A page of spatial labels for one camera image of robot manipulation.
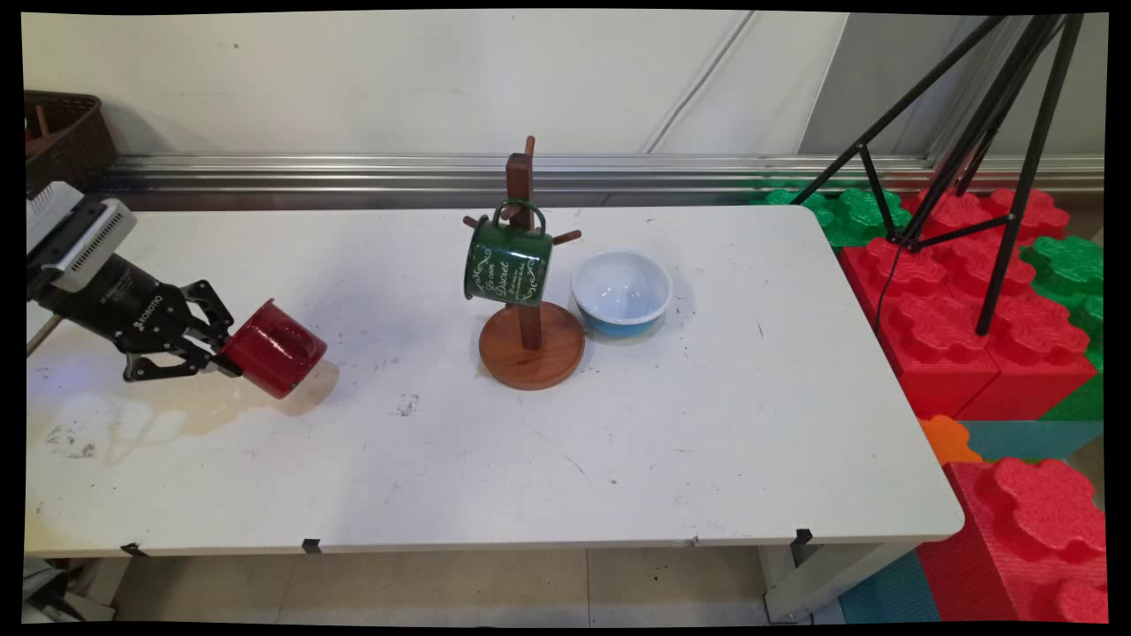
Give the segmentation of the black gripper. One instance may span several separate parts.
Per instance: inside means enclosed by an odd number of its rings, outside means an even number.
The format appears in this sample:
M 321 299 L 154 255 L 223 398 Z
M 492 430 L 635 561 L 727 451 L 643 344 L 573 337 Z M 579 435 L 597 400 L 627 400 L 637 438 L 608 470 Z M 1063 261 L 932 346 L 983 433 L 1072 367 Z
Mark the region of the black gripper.
M 146 383 L 218 372 L 228 378 L 244 371 L 225 356 L 195 346 L 226 343 L 232 315 L 206 280 L 175 286 L 153 277 L 147 270 L 112 256 L 81 290 L 68 292 L 54 284 L 40 284 L 34 302 L 83 329 L 113 343 L 126 355 L 126 383 Z M 198 307 L 199 318 L 187 306 Z M 178 359 L 175 366 L 157 366 L 154 355 Z

